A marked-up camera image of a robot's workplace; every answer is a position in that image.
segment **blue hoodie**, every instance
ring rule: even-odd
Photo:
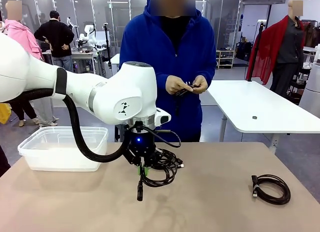
[[[192,82],[203,75],[210,85],[216,68],[214,31],[201,12],[196,10],[186,27],[176,54],[169,37],[161,29],[160,17],[151,15],[151,0],[144,13],[133,18],[126,26],[120,51],[120,66],[127,61],[144,62],[154,68],[157,82],[156,106],[172,115],[171,122],[161,129],[170,129],[184,140],[201,132],[202,109],[199,95],[188,93],[177,103],[166,91],[169,75]]]

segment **yellow object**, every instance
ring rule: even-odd
[[[11,109],[8,104],[0,103],[0,123],[5,124],[9,120]]]

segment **red cardigan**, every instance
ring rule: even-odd
[[[280,22],[272,25],[262,32],[261,40],[259,44],[259,50],[256,56],[255,65],[252,73],[252,77],[260,77],[263,81],[263,85],[267,84],[272,70],[275,68],[278,52],[280,50],[282,41],[284,39],[289,16],[285,16]],[[301,30],[304,29],[302,22],[300,21]],[[250,71],[255,50],[257,49],[257,40],[255,40],[250,60],[249,68]],[[247,72],[246,79],[249,79],[249,72]]]

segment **hand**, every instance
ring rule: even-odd
[[[64,45],[62,46],[62,49],[63,49],[63,50],[68,50],[68,49],[69,49],[69,45],[64,44]]]
[[[165,83],[165,89],[169,94],[175,94],[177,91],[180,91],[182,89],[187,89],[188,91],[192,92],[192,87],[185,84],[181,78],[170,75],[166,79]]]
[[[193,81],[193,85],[196,87],[193,88],[193,93],[201,94],[204,93],[208,88],[208,83],[204,76],[198,75],[195,80]]]

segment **pink hoodie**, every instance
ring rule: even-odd
[[[6,19],[5,28],[7,35],[20,43],[23,48],[35,58],[41,59],[41,49],[29,28],[15,20]]]

